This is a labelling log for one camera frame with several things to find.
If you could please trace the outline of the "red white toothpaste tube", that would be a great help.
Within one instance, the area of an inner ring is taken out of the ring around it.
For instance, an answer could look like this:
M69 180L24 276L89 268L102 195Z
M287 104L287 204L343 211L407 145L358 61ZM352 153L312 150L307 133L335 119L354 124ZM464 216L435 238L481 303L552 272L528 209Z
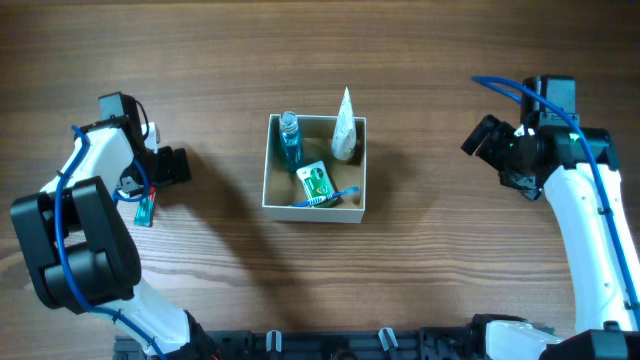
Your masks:
M134 217L137 226L151 227L153 223L153 211L155 205L156 189L150 188L149 194L139 204Z

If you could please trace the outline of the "blue mouthwash bottle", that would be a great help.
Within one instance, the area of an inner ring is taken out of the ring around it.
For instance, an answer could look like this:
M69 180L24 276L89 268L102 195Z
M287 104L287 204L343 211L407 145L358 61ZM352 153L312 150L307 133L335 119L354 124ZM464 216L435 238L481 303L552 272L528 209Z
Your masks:
M302 133L297 115L285 111L279 117L279 134L286 167L291 173L303 166Z

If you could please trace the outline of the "green white small box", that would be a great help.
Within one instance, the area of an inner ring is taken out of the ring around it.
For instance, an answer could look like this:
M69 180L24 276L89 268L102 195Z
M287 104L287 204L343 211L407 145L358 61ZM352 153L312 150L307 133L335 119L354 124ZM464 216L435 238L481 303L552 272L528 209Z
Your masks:
M296 170L307 200L336 192L323 161L316 161ZM330 208L336 205L337 199L314 207Z

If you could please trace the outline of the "blue white toothbrush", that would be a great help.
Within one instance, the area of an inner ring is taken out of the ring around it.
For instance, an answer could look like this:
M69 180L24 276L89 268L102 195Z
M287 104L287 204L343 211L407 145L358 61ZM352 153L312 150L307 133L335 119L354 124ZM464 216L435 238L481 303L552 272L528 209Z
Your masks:
M292 207L297 207L297 208L302 208L302 207L314 207L316 205L320 205L326 202L329 202L330 200L334 200L334 199L338 199L341 197L345 197L345 196L350 196L350 195L354 195L360 192L360 187L359 186L351 186L348 188L345 188L342 191L338 191L338 192L334 192L330 195L322 195L322 196L318 196L318 197L314 197L310 200L306 200L300 203L296 203L296 204L292 204Z

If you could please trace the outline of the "white lotion tube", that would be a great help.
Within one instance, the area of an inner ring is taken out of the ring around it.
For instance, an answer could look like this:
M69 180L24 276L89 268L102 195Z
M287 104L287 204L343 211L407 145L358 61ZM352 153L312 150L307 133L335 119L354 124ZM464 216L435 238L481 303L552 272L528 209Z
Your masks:
M355 152L356 141L356 124L351 95L349 89L345 88L332 138L332 155L340 161L350 160Z

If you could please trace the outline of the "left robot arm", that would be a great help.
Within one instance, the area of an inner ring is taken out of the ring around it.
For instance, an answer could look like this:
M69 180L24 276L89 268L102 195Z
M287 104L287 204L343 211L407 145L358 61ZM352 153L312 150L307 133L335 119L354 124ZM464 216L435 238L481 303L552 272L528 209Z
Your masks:
M37 297L50 309L112 322L146 359L218 359L195 318L143 279L117 209L189 181L186 152L158 145L156 125L131 95L103 95L99 110L97 122L72 129L73 152L55 178L10 208Z

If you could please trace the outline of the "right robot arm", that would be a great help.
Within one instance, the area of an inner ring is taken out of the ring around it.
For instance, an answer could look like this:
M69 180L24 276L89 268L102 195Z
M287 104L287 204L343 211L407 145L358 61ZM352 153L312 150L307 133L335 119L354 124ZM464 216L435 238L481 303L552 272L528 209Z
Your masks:
M620 160L610 133L580 124L576 82L541 75L523 82L476 76L515 101L517 127L485 116L461 148L501 185L546 198L558 223L575 299L575 333L562 339L514 316L476 315L466 353L485 359L636 359L639 259L626 220Z

